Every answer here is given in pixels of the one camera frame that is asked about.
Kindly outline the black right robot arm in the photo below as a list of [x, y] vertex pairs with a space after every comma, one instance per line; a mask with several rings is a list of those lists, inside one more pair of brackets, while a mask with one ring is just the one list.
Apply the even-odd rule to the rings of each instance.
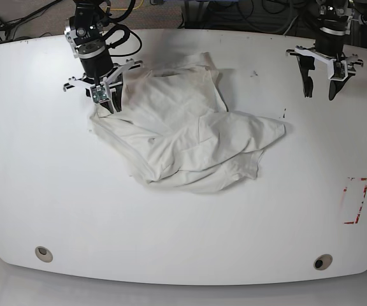
[[135, 8], [135, 1], [119, 17], [112, 17], [110, 1], [75, 1], [75, 14], [69, 18], [64, 35], [69, 43], [74, 57], [82, 64], [82, 77], [71, 77], [63, 85], [63, 91], [81, 87], [85, 94], [96, 105], [102, 106], [110, 113], [121, 112], [121, 92], [123, 74], [131, 69], [143, 66], [142, 61], [134, 61], [130, 54], [124, 54], [127, 61], [123, 65], [114, 63], [111, 49], [126, 43], [134, 36], [142, 48], [141, 38], [121, 22]]

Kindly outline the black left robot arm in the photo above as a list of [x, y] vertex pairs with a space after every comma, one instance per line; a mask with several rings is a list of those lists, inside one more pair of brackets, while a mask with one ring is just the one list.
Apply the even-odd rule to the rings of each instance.
[[358, 55], [343, 52], [353, 16], [354, 10], [348, 1], [314, 1], [306, 7], [302, 17], [315, 33], [315, 43], [310, 48], [296, 46], [287, 50], [287, 55], [297, 59], [304, 97], [311, 98], [313, 94], [313, 80], [309, 73], [315, 70], [315, 62], [326, 65], [330, 101], [356, 75], [356, 66], [363, 66]]

